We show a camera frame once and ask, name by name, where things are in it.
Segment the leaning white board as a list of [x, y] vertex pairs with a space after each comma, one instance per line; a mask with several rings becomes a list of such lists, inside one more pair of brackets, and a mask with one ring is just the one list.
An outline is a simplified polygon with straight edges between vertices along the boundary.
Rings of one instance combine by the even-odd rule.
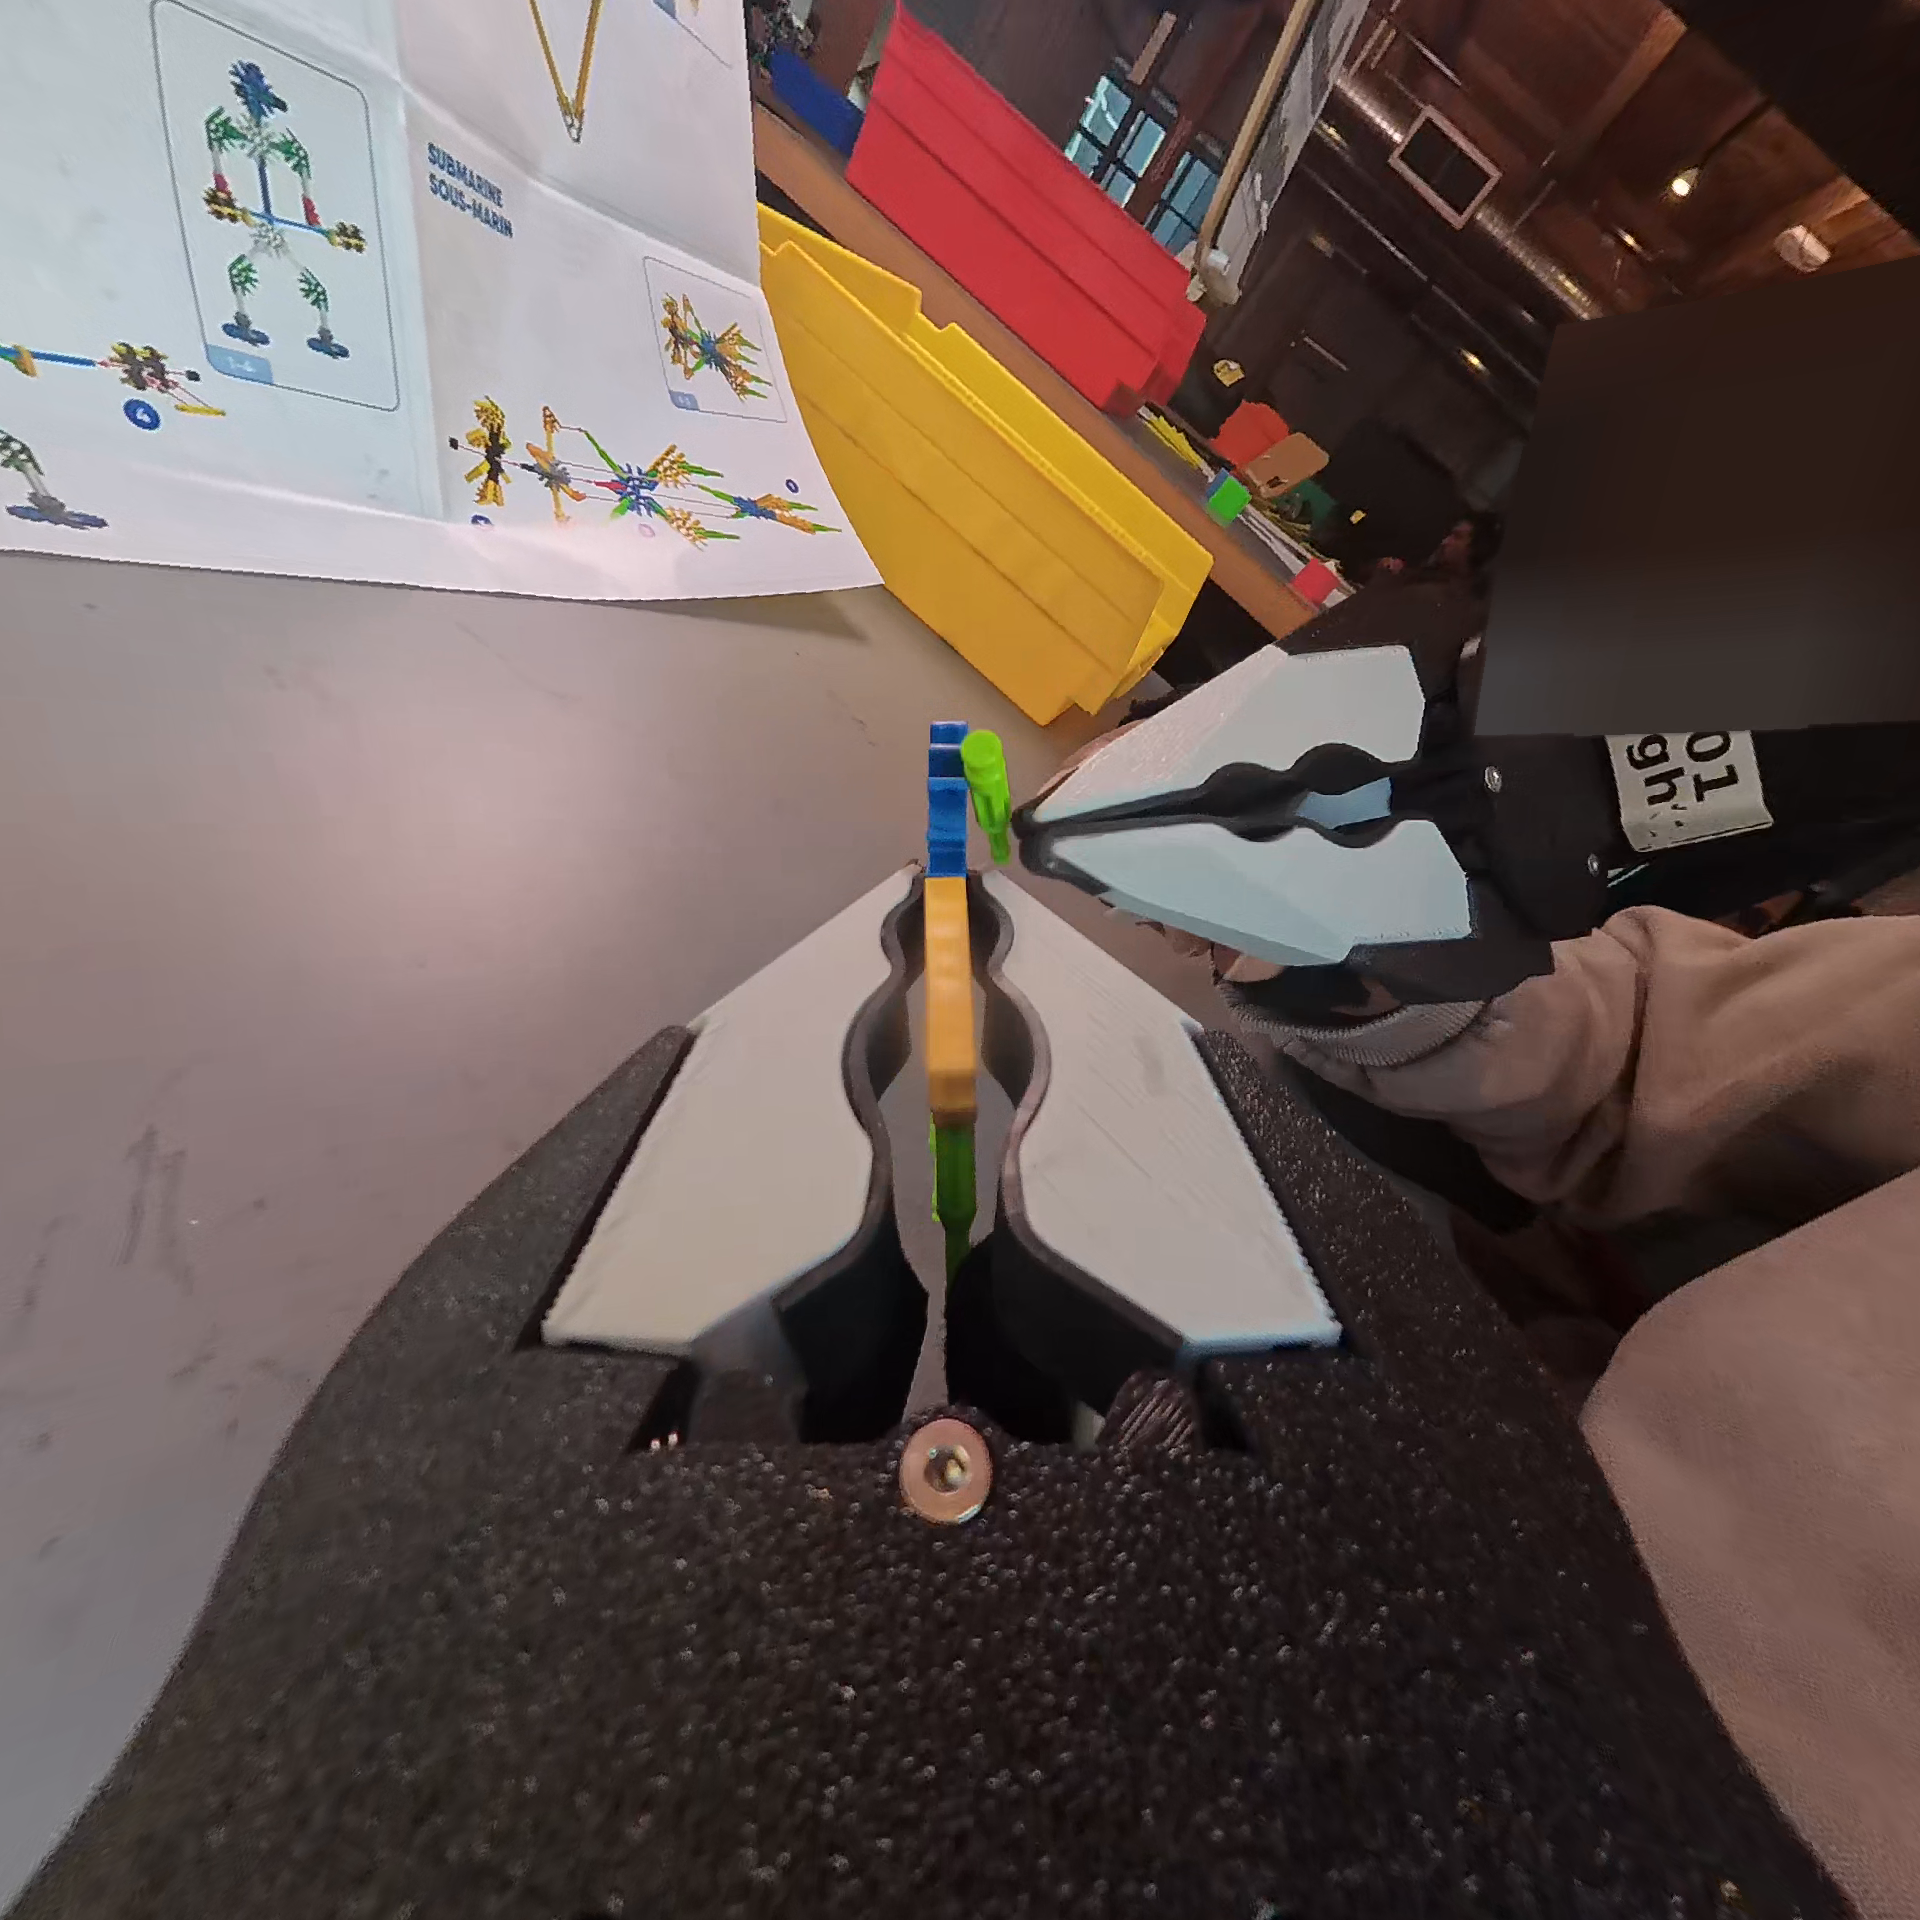
[[1288, 3], [1192, 246], [1187, 301], [1233, 305], [1370, 1]]

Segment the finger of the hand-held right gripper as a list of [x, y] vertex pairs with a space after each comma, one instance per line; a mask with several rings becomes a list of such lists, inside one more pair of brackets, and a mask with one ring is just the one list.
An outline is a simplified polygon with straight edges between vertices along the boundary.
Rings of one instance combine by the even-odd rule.
[[1034, 829], [1022, 855], [1136, 920], [1282, 965], [1475, 934], [1467, 874], [1430, 822], [1358, 837], [1316, 826], [1252, 837], [1216, 822]]
[[1202, 823], [1250, 837], [1370, 828], [1420, 755], [1428, 698], [1404, 646], [1268, 646], [1093, 743], [1013, 816], [1020, 843]]

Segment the grey desk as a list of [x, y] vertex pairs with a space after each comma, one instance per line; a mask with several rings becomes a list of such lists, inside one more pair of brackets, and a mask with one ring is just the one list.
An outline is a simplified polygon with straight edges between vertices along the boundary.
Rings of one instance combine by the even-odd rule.
[[1037, 728], [882, 588], [677, 603], [3, 554], [3, 1904], [287, 1427], [468, 1201]]

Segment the toy instruction sheet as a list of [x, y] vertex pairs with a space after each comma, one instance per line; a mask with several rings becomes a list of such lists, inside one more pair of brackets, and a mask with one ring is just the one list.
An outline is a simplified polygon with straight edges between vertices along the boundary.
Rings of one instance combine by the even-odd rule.
[[739, 3], [5, 1], [2, 542], [565, 601], [866, 588]]

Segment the blue bin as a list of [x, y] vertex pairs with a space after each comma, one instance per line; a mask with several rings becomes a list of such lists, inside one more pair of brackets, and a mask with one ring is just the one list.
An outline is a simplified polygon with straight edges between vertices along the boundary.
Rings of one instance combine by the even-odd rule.
[[843, 90], [836, 90], [788, 46], [775, 46], [766, 61], [773, 98], [780, 107], [815, 134], [832, 151], [849, 158], [863, 128], [866, 114]]

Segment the stack of red bins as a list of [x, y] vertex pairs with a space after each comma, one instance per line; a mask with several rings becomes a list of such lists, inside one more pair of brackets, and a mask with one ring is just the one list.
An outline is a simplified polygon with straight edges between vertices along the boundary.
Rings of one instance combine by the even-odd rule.
[[843, 176], [1100, 412], [1176, 396], [1203, 333], [1187, 270], [906, 6]]

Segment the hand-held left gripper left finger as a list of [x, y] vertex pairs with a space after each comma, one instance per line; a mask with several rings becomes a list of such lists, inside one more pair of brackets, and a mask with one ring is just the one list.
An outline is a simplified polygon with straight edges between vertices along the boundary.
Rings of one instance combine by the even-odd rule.
[[668, 1366], [716, 1437], [854, 1443], [899, 1423], [925, 1290], [882, 1095], [907, 1057], [899, 868], [669, 1034], [662, 1089], [539, 1307], [539, 1345]]

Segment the large blue connector fan assembly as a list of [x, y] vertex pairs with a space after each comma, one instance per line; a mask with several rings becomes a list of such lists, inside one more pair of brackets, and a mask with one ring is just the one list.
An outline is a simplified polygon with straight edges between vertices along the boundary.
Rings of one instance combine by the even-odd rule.
[[928, 725], [922, 882], [924, 1071], [931, 1216], [943, 1270], [964, 1265], [977, 1211], [976, 1122], [980, 1041], [974, 1013], [969, 832], [991, 864], [1013, 852], [1012, 785], [996, 732], [964, 721]]

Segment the yellow storage bin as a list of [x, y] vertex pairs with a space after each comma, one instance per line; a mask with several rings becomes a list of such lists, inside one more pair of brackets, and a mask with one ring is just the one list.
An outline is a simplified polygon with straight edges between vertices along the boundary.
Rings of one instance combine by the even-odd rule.
[[1034, 724], [1162, 660], [1212, 551], [906, 279], [758, 209], [759, 287], [882, 583]]

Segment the wall air vent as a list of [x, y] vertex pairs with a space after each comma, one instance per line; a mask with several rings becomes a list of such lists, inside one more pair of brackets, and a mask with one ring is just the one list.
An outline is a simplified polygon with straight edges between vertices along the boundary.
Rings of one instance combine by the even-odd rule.
[[1454, 231], [1475, 221], [1503, 177], [1492, 156], [1430, 105], [1394, 141], [1385, 164]]

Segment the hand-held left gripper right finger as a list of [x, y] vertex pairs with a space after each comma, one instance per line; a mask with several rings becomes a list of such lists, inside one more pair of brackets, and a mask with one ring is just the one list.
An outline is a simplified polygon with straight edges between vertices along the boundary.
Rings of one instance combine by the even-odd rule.
[[1136, 1375], [1333, 1351], [1342, 1323], [1216, 1071], [1219, 1036], [1001, 874], [969, 883], [991, 1221], [948, 1281], [948, 1395], [1072, 1427]]

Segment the paned window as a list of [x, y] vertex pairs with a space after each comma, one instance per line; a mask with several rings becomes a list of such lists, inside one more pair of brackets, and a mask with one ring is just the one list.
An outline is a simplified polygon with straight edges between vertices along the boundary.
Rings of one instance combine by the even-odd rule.
[[1192, 262], [1227, 149], [1207, 132], [1178, 135], [1176, 122], [1174, 95], [1133, 83], [1114, 59], [1088, 92], [1064, 156], [1116, 205], [1137, 214], [1165, 251]]

